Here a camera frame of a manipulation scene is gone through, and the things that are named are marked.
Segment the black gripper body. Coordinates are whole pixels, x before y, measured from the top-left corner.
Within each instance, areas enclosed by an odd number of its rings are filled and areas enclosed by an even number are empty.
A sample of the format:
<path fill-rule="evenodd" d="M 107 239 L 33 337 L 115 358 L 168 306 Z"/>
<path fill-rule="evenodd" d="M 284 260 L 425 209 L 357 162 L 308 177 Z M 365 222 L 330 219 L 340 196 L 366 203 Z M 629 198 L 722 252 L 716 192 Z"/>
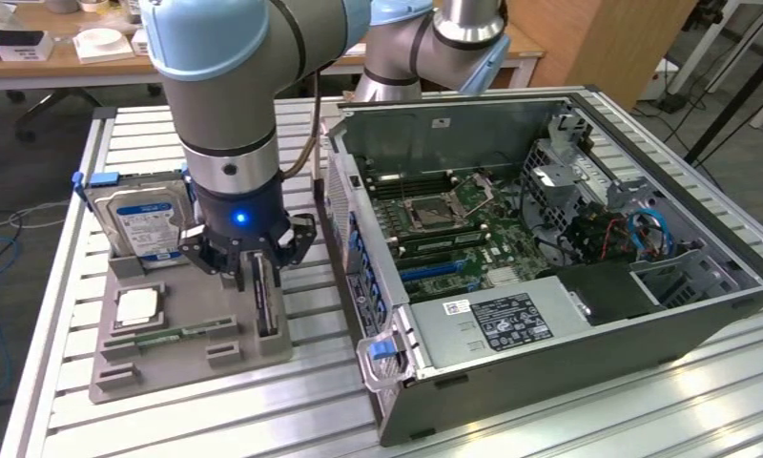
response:
<path fill-rule="evenodd" d="M 267 183 L 245 194 L 217 193 L 196 184 L 195 195 L 208 245 L 201 259 L 212 271 L 233 272 L 231 252 L 261 251 L 271 270 L 277 273 L 283 258 L 279 239 L 289 230 L 281 184 Z"/>

